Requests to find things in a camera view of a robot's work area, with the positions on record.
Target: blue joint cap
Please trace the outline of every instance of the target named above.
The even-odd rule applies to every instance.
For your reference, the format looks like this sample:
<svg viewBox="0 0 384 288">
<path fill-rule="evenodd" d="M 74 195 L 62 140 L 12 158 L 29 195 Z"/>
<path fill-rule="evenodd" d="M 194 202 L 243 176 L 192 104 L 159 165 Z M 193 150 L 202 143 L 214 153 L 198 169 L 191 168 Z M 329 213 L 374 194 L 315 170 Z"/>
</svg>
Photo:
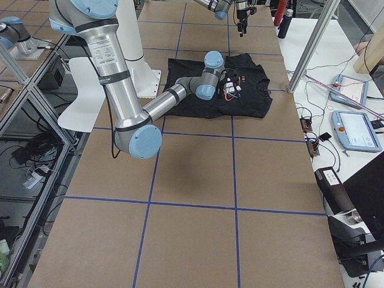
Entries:
<svg viewBox="0 0 384 288">
<path fill-rule="evenodd" d="M 137 159 L 149 159 L 156 155 L 163 142 L 161 131 L 155 125 L 145 125 L 133 133 L 129 152 Z"/>
<path fill-rule="evenodd" d="M 224 59 L 218 51 L 210 51 L 205 55 L 204 63 L 208 68 L 216 69 L 224 64 Z"/>
<path fill-rule="evenodd" d="M 210 100 L 215 95 L 216 87 L 213 87 L 212 85 L 200 85 L 196 88 L 196 96 L 198 96 L 200 99 L 203 100 Z"/>
<path fill-rule="evenodd" d="M 71 2 L 85 15 L 99 20 L 115 15 L 119 4 L 118 0 L 71 0 Z"/>
<path fill-rule="evenodd" d="M 9 16 L 5 17 L 0 20 L 1 22 L 4 22 L 5 24 L 22 24 L 23 22 L 20 20 L 20 18 L 16 16 Z"/>
<path fill-rule="evenodd" d="M 50 20 L 50 26 L 53 30 L 58 31 L 60 33 L 64 33 L 64 34 L 73 35 L 73 36 L 77 35 L 76 30 L 72 26 L 68 26 L 60 22 L 54 21 L 51 18 L 49 20 Z"/>
<path fill-rule="evenodd" d="M 227 17 L 228 13 L 227 12 L 223 12 L 223 11 L 217 11 L 215 12 L 215 17 L 218 19 L 218 20 L 224 20 L 226 17 Z"/>
<path fill-rule="evenodd" d="M 0 43 L 3 45 L 4 48 L 6 48 L 7 50 L 8 49 L 11 49 L 13 47 L 13 43 L 6 39 L 6 38 L 3 38 L 3 37 L 0 37 Z"/>
</svg>

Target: white desk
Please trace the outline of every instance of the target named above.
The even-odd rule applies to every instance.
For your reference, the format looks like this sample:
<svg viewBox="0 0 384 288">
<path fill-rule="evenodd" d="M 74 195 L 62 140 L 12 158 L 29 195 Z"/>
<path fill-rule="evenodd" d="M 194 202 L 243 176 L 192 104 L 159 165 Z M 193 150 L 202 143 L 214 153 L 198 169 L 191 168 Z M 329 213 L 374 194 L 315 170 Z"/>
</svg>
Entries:
<svg viewBox="0 0 384 288">
<path fill-rule="evenodd" d="M 303 53 L 304 47 L 307 44 L 315 24 L 316 19 L 292 19 L 286 38 L 279 39 L 281 52 L 284 56 L 284 63 L 287 70 L 293 71 L 296 68 L 296 65 Z M 340 25 L 336 20 L 332 20 L 328 25 L 307 68 L 324 65 L 337 65 L 343 61 L 349 60 L 354 53 L 355 51 L 352 45 L 349 43 Z M 356 61 L 356 59 L 357 56 L 355 55 L 348 63 L 344 63 L 336 67 L 323 67 L 314 70 L 308 70 L 307 73 L 309 76 L 312 76 L 313 78 L 320 80 L 323 83 L 330 84 L 334 81 L 336 75 L 341 73 L 345 68 L 343 74 L 362 80 L 370 80 L 371 77 L 368 74 L 358 74 L 354 71 L 353 63 Z M 307 98 L 305 93 L 305 84 L 308 82 L 308 80 L 309 79 L 303 77 L 300 81 L 300 84 L 294 93 L 295 101 L 310 109 L 313 115 L 321 115 L 322 111 L 309 103 L 308 100 L 320 107 L 325 107 L 323 123 L 321 124 L 322 117 L 314 117 L 312 127 L 317 135 L 321 135 L 325 132 L 328 132 L 330 135 L 332 135 L 330 141 L 337 148 L 341 162 L 340 171 L 337 174 L 341 181 L 344 182 L 360 168 L 370 162 L 374 157 L 378 156 L 379 153 L 348 151 L 347 153 L 349 157 L 343 153 L 344 148 L 337 141 L 335 131 L 331 127 L 331 113 L 333 110 L 357 110 L 352 107 L 333 102 L 331 100 L 328 100 L 327 102 L 329 91 L 314 83 L 309 83 L 307 85 Z M 380 91 L 373 81 L 368 83 L 368 96 L 377 98 L 382 97 Z M 376 112 L 384 113 L 384 101 L 367 100 L 367 106 Z M 301 110 L 303 109 L 298 109 L 299 115 L 302 113 Z M 303 111 L 303 115 L 308 116 L 309 113 L 307 111 Z M 374 117 L 371 115 L 368 116 L 371 120 L 374 119 Z M 384 134 L 379 134 L 378 138 L 382 146 L 384 146 Z M 329 148 L 333 153 L 335 153 L 334 148 L 329 143 L 324 142 L 322 144 Z M 331 166 L 333 164 L 333 156 L 330 154 L 330 152 L 328 152 L 323 147 L 319 148 L 319 152 L 320 156 L 315 157 L 313 160 L 314 171 L 318 168 Z M 362 287 L 363 280 L 359 280 L 358 278 L 350 278 L 345 271 L 343 271 L 343 278 L 346 287 L 352 287 L 355 282 L 361 282 Z M 366 288 L 379 287 L 384 287 L 384 272 L 372 273 L 366 286 Z"/>
</svg>

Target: blue cable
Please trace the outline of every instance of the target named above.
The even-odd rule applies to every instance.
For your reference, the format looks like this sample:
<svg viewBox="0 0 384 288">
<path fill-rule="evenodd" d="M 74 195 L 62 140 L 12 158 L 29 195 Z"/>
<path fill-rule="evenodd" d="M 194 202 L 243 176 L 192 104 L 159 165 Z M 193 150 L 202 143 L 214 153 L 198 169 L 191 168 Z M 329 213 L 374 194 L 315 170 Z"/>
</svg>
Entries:
<svg viewBox="0 0 384 288">
<path fill-rule="evenodd" d="M 382 258 L 384 258 L 384 255 L 381 255 L 380 257 L 378 257 L 378 258 L 372 263 L 370 269 L 368 270 L 368 273 L 367 273 L 367 276 L 366 276 L 366 278 L 365 278 L 365 280 L 364 280 L 364 283 L 363 283 L 363 285 L 362 285 L 362 288 L 365 288 L 365 285 L 366 285 L 366 283 L 367 283 L 368 277 L 369 277 L 369 275 L 371 274 L 373 267 L 374 267 L 374 266 L 376 265 L 376 263 L 377 263 L 380 259 L 382 259 Z"/>
</svg>

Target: tablet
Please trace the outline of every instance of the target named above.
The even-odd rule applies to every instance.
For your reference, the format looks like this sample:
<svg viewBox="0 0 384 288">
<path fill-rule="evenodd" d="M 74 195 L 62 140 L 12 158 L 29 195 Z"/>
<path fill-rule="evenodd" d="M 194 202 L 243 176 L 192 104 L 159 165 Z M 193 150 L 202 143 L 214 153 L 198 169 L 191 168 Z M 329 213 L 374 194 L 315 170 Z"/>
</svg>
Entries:
<svg viewBox="0 0 384 288">
<path fill-rule="evenodd" d="M 351 98 L 352 100 L 365 105 L 367 100 L 368 82 L 345 75 L 338 75 L 335 79 L 335 82 L 338 83 L 338 87 L 333 87 L 335 90 Z M 329 96 L 333 101 L 360 109 L 360 107 L 358 107 L 353 102 L 344 99 L 332 91 L 329 93 Z"/>
<path fill-rule="evenodd" d="M 333 111 L 332 124 L 340 144 L 346 150 L 365 152 L 382 150 L 367 114 Z"/>
</svg>

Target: brown table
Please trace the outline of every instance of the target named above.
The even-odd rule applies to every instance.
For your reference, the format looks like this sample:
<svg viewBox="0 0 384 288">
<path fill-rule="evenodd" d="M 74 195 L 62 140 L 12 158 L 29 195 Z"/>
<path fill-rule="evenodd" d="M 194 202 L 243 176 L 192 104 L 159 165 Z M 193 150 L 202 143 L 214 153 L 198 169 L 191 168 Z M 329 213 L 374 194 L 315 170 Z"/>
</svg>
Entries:
<svg viewBox="0 0 384 288">
<path fill-rule="evenodd" d="M 244 38 L 193 3 L 146 2 L 139 27 L 162 84 L 168 58 L 250 53 L 271 109 L 163 117 L 157 157 L 113 160 L 104 107 L 29 286 L 343 287 L 269 10 Z"/>
</svg>

